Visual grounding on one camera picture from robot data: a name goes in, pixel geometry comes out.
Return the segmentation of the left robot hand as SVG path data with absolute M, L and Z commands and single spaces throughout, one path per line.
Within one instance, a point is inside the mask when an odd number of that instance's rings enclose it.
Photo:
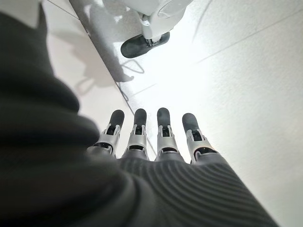
M 88 152 L 99 131 L 54 76 L 38 19 L 0 16 L 1 226 L 276 226 L 217 153 L 190 165 Z

